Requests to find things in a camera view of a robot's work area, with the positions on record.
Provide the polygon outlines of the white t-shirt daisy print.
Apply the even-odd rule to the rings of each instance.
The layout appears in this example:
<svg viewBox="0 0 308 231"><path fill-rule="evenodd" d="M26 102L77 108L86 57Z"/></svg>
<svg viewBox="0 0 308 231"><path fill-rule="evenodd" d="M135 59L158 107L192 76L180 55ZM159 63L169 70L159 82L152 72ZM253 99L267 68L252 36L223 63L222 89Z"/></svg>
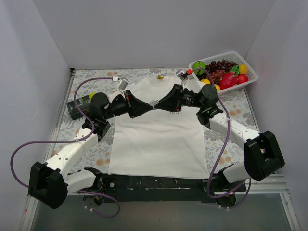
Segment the white t-shirt daisy print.
<svg viewBox="0 0 308 231"><path fill-rule="evenodd" d="M198 109L151 110L115 118L108 174L207 179L204 128Z"/></svg>

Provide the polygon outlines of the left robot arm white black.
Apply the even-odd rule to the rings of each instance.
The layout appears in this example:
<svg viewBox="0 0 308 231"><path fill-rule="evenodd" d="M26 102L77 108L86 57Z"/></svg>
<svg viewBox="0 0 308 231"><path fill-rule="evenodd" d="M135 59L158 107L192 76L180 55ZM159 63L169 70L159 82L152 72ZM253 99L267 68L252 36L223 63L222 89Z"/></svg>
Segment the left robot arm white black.
<svg viewBox="0 0 308 231"><path fill-rule="evenodd" d="M94 94L89 107L89 119L77 133L76 140L45 163L36 162L32 166L29 195L56 209L71 193L82 189L99 192L103 187L103 175L99 170L86 167L71 174L71 168L106 135L110 128L108 119L122 114L135 118L153 109L153 105L137 99L129 90L117 95L112 101L105 93Z"/></svg>

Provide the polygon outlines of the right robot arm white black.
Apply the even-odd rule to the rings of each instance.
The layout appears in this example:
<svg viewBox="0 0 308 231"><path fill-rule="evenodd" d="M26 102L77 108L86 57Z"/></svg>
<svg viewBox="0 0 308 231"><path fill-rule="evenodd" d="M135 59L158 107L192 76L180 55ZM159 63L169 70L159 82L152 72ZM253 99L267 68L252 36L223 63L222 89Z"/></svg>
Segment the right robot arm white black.
<svg viewBox="0 0 308 231"><path fill-rule="evenodd" d="M226 108L217 106L220 101L217 89L212 85L204 85L195 93L176 84L154 106L154 109L169 112L179 112L183 106L198 108L196 115L201 125L224 135L225 141L232 141L243 150L243 162L226 167L217 174L211 172L207 185L215 182L221 190L229 191L238 181L262 181L284 167L285 161L275 135L270 131L261 133L249 129L231 120Z"/></svg>

